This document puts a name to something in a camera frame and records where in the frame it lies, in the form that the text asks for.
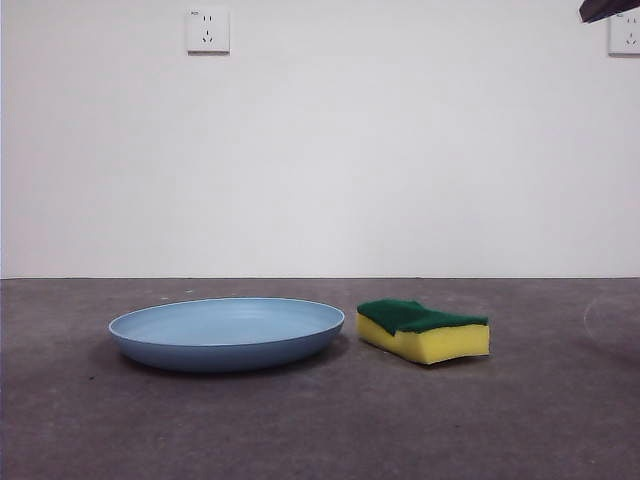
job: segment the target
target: blue plate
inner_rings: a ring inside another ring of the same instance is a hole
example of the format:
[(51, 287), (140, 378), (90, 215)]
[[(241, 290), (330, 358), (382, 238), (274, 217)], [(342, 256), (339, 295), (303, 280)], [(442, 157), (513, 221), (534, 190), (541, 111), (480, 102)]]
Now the blue plate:
[(127, 313), (109, 324), (126, 356), (185, 372), (272, 367), (325, 348), (344, 313), (289, 298), (217, 298)]

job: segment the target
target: gray floor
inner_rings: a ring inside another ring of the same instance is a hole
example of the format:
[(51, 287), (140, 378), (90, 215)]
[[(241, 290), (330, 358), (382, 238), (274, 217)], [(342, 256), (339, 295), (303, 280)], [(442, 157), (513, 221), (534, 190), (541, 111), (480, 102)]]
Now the gray floor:
[[(12, 280), (3, 293), (13, 479), (638, 479), (640, 280)], [(323, 353), (249, 374), (121, 357), (127, 311), (220, 296), (331, 303)], [(354, 333), (380, 297), (491, 318), (492, 356), (422, 367)]]

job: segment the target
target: yellow sponge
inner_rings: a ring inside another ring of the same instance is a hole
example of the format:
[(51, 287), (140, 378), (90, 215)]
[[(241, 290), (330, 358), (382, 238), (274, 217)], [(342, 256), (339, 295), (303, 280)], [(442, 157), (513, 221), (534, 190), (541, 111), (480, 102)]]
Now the yellow sponge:
[(358, 313), (356, 328), (363, 340), (412, 362), (432, 364), (457, 357), (489, 354), (489, 326), (486, 321), (484, 324), (456, 325), (453, 323), (452, 326), (438, 326), (424, 331), (404, 331), (398, 328), (392, 334), (371, 318)]

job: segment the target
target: white wall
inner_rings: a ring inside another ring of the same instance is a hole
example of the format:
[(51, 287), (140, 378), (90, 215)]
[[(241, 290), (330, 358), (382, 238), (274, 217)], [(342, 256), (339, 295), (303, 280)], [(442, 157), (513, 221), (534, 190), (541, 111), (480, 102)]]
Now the white wall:
[(3, 268), (640, 275), (640, 59), (578, 0), (3, 1)]

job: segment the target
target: wall socket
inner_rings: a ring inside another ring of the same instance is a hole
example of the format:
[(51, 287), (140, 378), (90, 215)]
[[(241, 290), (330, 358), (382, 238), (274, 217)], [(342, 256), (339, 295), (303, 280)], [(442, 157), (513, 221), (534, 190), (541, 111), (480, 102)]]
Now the wall socket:
[(186, 18), (187, 51), (229, 53), (229, 16), (229, 9), (226, 7), (189, 9)]
[(609, 55), (640, 56), (640, 8), (609, 17)]

